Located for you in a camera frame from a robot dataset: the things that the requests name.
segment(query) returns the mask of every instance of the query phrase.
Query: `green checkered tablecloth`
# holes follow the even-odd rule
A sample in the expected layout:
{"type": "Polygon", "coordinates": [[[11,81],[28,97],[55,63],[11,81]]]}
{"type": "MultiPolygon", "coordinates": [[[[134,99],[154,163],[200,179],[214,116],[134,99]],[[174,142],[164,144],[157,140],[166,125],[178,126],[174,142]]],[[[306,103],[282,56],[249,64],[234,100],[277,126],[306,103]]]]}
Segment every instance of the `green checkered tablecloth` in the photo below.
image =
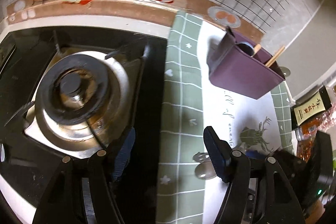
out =
{"type": "MultiPolygon", "coordinates": [[[[167,44],[157,175],[157,223],[202,224],[205,181],[193,156],[204,151],[201,67],[197,42],[202,19],[179,11],[167,44]]],[[[292,151],[286,87],[271,91],[282,147],[292,151]]]]}

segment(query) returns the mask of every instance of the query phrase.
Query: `wooden handle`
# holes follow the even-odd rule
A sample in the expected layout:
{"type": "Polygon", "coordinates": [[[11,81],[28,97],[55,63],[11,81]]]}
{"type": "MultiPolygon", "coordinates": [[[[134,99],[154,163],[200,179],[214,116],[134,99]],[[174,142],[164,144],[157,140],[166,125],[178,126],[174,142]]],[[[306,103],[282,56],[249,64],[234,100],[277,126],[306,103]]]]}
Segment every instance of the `wooden handle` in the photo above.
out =
{"type": "Polygon", "coordinates": [[[277,58],[280,56],[280,54],[282,54],[284,50],[285,50],[285,46],[282,46],[280,49],[278,49],[278,51],[272,56],[272,58],[267,61],[265,66],[268,68],[271,67],[271,65],[273,65],[273,63],[277,60],[277,58]]]}
{"type": "Polygon", "coordinates": [[[257,52],[259,52],[259,50],[261,49],[261,45],[257,44],[254,46],[253,50],[254,50],[254,54],[252,56],[255,56],[257,52]]]}

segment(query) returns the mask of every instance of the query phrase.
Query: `burner ring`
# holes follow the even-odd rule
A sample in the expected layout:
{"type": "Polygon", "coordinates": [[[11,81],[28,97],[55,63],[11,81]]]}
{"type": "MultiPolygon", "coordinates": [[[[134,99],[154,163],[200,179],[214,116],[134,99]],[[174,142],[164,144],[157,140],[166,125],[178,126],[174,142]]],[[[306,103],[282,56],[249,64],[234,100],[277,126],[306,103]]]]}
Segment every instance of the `burner ring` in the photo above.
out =
{"type": "Polygon", "coordinates": [[[110,94],[108,68],[89,55],[76,54],[63,58],[44,75],[39,88],[41,102],[46,113],[55,122],[72,126],[85,122],[100,109],[110,94]],[[71,70],[86,70],[94,78],[96,89],[92,97],[79,109],[68,109],[60,101],[62,75],[71,70]]]}

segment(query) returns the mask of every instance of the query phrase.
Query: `burner cap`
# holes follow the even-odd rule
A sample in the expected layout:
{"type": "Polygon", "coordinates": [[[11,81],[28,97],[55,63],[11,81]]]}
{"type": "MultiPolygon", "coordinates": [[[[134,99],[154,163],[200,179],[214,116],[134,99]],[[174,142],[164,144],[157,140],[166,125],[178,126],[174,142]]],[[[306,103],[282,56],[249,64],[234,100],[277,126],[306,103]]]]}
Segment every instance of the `burner cap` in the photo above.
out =
{"type": "Polygon", "coordinates": [[[60,82],[60,90],[63,94],[74,97],[80,93],[81,77],[77,72],[66,74],[60,82]]]}
{"type": "Polygon", "coordinates": [[[110,96],[108,68],[98,59],[84,54],[69,55],[58,61],[41,80],[36,96],[42,108],[59,124],[72,126],[95,115],[110,96]],[[78,109],[67,107],[62,96],[83,96],[78,109]]]}

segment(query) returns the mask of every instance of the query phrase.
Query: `black glass stovetop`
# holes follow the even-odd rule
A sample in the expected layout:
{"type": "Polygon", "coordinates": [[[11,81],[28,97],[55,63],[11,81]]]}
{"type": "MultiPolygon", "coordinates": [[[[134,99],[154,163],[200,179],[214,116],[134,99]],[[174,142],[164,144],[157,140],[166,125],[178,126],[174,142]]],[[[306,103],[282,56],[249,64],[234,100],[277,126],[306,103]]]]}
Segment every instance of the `black glass stovetop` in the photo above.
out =
{"type": "Polygon", "coordinates": [[[55,55],[53,30],[57,31],[60,47],[109,53],[132,44],[129,54],[137,57],[143,53],[145,45],[149,46],[135,115],[137,138],[115,194],[125,223],[154,223],[166,39],[92,27],[43,27],[9,33],[0,44],[0,47],[16,46],[0,75],[0,142],[7,148],[7,159],[0,163],[0,174],[37,207],[65,156],[24,135],[20,121],[10,127],[4,126],[14,112],[31,101],[43,72],[55,55]]]}

